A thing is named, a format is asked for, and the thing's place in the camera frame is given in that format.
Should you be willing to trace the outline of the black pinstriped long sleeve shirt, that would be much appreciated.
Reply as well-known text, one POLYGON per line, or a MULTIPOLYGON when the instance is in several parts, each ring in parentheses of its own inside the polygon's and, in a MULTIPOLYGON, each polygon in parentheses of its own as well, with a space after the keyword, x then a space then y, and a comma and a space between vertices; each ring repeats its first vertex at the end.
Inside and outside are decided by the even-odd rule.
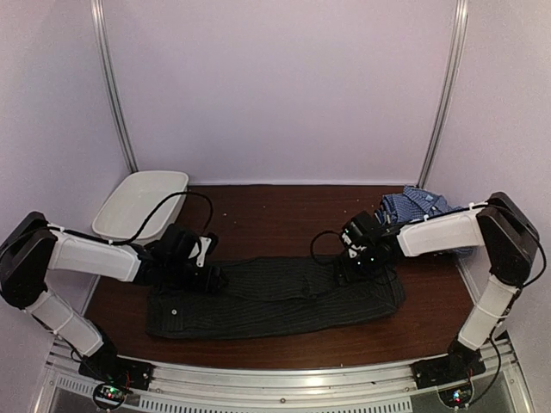
POLYGON ((326 266, 310 257, 222 262, 229 282, 218 293, 153 288, 145 332, 172 340, 291 336, 390 317, 404 303, 393 267, 372 280, 337 284, 335 260, 326 266))

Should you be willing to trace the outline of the blue checked shirt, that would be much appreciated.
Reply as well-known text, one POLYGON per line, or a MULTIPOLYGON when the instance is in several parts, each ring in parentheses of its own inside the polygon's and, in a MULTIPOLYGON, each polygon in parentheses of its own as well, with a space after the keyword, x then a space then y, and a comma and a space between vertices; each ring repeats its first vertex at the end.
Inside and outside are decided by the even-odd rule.
MULTIPOLYGON (((412 186, 404 186, 401 193, 385 194, 381 198, 378 209, 374 211, 374 217, 383 227, 395 227, 399 224, 410 224, 413 221, 423 221, 426 218, 438 217, 447 213, 458 212, 465 209, 462 206, 451 206, 444 196, 434 194, 412 186)), ((396 234, 384 236, 378 240, 379 245, 387 244, 393 254, 404 255, 399 247, 396 234)), ((443 248, 443 244, 437 245, 437 250, 425 251, 438 255, 455 254, 458 256, 469 256, 478 245, 461 246, 457 248, 443 248)))

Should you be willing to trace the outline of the white plastic basin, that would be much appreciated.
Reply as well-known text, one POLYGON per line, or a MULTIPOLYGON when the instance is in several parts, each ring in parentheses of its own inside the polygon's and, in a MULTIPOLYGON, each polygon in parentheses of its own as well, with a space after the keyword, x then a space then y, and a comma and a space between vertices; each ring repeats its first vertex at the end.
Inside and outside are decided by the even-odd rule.
POLYGON ((103 203, 92 222, 92 231, 104 239, 124 240, 143 225, 136 243, 159 239, 168 225, 176 222, 186 196, 158 203, 166 196, 188 189, 189 176, 169 170, 140 171, 126 177, 103 203))

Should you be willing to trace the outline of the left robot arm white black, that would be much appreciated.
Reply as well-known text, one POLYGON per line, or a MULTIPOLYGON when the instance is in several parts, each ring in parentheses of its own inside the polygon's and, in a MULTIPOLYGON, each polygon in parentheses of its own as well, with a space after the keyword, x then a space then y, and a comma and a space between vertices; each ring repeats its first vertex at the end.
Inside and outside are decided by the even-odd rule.
POLYGON ((145 245, 107 240, 56 227, 42 213, 32 212, 1 246, 1 296, 90 359, 91 369, 104 381, 115 382, 124 373, 116 348, 47 285, 46 274, 73 271, 141 286, 217 293, 227 278, 206 262, 216 243, 212 234, 201 237, 176 224, 145 245))

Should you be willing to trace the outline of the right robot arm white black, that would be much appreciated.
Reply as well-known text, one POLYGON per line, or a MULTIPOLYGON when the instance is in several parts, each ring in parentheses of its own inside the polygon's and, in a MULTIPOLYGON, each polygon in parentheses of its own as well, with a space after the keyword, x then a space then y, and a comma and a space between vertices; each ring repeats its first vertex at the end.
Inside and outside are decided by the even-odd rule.
POLYGON ((341 230, 344 264, 353 274, 371 275, 400 257, 482 247, 490 262, 486 288, 449 346, 441 370, 460 379, 474 366, 474 354, 504 320, 522 290, 534 282, 530 273, 543 252, 530 220, 504 192, 439 216, 384 225, 358 213, 341 230))

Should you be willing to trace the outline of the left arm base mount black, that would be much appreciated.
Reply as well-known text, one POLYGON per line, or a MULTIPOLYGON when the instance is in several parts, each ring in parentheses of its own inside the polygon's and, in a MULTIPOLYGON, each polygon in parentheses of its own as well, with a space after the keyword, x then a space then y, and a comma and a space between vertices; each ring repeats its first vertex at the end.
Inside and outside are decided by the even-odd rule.
POLYGON ((90 356, 82 354, 72 344, 70 347, 71 354, 79 361, 81 375, 124 389, 149 389, 153 365, 120 357, 112 342, 105 342, 90 356))

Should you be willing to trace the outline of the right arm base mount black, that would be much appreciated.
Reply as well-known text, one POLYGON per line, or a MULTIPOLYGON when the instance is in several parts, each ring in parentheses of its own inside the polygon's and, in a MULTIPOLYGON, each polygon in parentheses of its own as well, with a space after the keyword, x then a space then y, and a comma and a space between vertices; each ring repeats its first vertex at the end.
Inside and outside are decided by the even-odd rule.
POLYGON ((472 350, 455 338, 447 354, 416 361, 411 364, 411 369, 416 387, 420 390, 469 380, 484 373, 486 366, 478 348, 472 350))

